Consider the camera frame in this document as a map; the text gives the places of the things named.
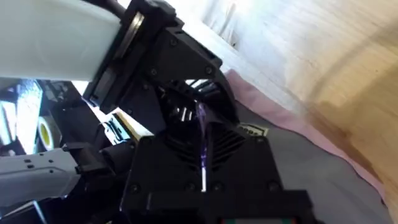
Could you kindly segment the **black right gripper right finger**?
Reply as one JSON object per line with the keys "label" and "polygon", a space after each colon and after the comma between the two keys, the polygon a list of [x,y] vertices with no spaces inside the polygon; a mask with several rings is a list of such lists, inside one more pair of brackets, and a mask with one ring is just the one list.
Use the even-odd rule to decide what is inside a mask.
{"label": "black right gripper right finger", "polygon": [[284,186],[267,139],[251,124],[208,126],[207,186],[213,191],[277,192]]}

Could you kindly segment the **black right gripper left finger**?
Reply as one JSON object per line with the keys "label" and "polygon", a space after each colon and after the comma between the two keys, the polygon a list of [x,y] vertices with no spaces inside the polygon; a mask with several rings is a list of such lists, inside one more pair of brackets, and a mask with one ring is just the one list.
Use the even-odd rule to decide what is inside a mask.
{"label": "black right gripper left finger", "polygon": [[165,130],[140,140],[132,160],[124,199],[153,192],[203,193],[198,131]]}

